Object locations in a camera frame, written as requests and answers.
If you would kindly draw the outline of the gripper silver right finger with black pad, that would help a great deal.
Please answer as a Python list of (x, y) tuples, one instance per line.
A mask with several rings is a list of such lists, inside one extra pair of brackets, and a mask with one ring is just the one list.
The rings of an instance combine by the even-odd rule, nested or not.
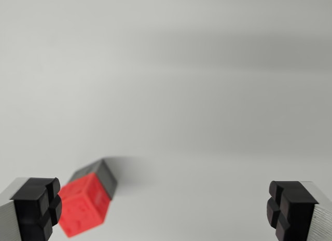
[(331, 240), (331, 200), (311, 181), (271, 181), (267, 219), (280, 241)]

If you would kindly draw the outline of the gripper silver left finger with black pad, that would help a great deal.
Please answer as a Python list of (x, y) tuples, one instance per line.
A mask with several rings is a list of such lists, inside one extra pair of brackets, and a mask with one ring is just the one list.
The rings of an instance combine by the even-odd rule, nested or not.
[(46, 241), (59, 223), (58, 178), (16, 178), (1, 192), (1, 240)]

